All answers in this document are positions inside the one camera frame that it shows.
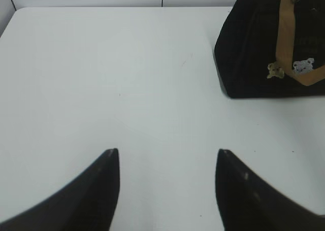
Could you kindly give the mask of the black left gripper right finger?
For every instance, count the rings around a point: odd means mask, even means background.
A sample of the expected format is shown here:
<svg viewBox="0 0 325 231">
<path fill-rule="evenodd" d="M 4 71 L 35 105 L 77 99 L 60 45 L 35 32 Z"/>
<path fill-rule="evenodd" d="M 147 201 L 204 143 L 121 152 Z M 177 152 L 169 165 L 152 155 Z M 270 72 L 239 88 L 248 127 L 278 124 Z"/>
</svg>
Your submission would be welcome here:
<svg viewBox="0 0 325 231">
<path fill-rule="evenodd" d="M 230 150 L 218 151 L 215 195 L 225 230 L 324 230 L 323 215 L 284 196 Z"/>
</svg>

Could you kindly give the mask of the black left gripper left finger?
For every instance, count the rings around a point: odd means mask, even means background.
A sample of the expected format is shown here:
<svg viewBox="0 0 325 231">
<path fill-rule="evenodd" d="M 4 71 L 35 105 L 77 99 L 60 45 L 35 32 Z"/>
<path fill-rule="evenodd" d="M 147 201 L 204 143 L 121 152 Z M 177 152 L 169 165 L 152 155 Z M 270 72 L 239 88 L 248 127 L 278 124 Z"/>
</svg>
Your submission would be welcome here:
<svg viewBox="0 0 325 231">
<path fill-rule="evenodd" d="M 1 230 L 109 230 L 119 191 L 119 152 L 108 149 L 60 191 L 2 222 Z"/>
</svg>

